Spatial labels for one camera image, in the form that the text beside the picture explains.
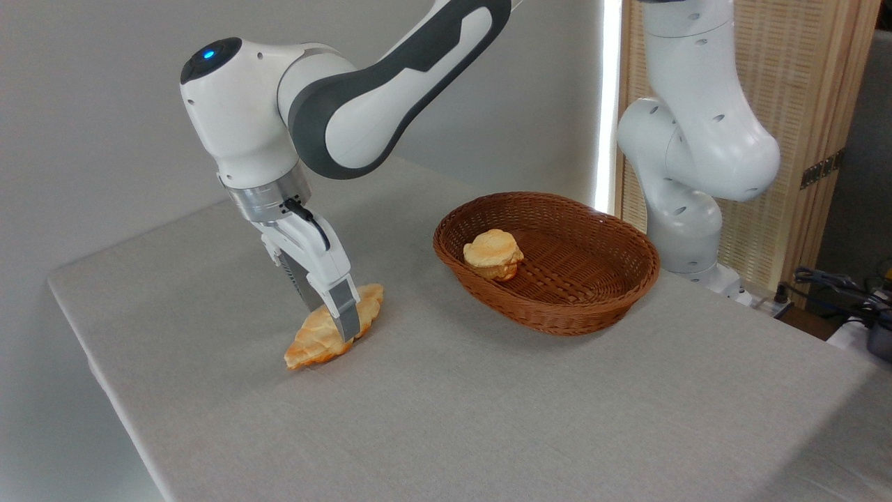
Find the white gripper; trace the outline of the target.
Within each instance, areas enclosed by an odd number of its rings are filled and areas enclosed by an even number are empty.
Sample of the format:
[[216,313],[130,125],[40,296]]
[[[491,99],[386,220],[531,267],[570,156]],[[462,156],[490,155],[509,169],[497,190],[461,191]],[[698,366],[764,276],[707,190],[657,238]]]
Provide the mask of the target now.
[[351,264],[334,229],[323,217],[288,213],[274,222],[261,223],[261,240],[310,312],[321,306],[328,308],[343,343],[359,335],[359,296],[350,274]]

